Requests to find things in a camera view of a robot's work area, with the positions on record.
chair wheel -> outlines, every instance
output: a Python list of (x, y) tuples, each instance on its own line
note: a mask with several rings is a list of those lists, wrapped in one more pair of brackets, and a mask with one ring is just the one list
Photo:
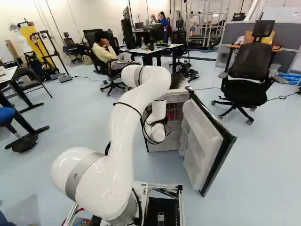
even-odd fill
[(247, 120), (246, 123), (247, 123), (248, 125), (252, 125), (252, 124), (253, 124), (253, 121)]

fridge door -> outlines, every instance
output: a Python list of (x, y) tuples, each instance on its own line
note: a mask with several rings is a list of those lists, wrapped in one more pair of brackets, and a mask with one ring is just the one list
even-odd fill
[(205, 196), (237, 138), (218, 122), (191, 87), (186, 89), (190, 100), (183, 105), (179, 153), (192, 188)]

black hair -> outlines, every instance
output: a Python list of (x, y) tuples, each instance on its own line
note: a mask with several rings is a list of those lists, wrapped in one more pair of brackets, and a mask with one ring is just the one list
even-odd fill
[(166, 19), (164, 12), (160, 12), (161, 15), (163, 15), (163, 17)]
[(103, 31), (97, 31), (94, 35), (94, 41), (96, 43), (100, 42), (101, 39), (106, 39), (107, 36), (105, 35), (105, 33)]

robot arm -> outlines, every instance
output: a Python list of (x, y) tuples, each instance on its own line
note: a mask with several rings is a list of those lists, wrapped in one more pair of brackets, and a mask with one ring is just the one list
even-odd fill
[(165, 117), (163, 96), (171, 84), (169, 71), (163, 67), (130, 65), (123, 69), (122, 80), (136, 88), (125, 93), (118, 101), (123, 104), (116, 104), (113, 109), (109, 155), (75, 147), (63, 152), (51, 169), (52, 181), (61, 192), (106, 221), (118, 219), (128, 209), (134, 181), (135, 129), (150, 103), (153, 112), (145, 124), (145, 133), (157, 142), (165, 139), (164, 126), (150, 124)]

yellow shirt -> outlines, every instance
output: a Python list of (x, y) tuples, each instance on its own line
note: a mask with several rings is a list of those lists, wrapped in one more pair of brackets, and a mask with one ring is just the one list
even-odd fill
[(101, 47), (96, 42), (93, 44), (92, 47), (93, 52), (103, 62), (107, 62), (108, 60), (117, 59), (117, 55), (115, 51), (113, 50), (112, 46), (108, 47), (107, 51), (104, 47)]

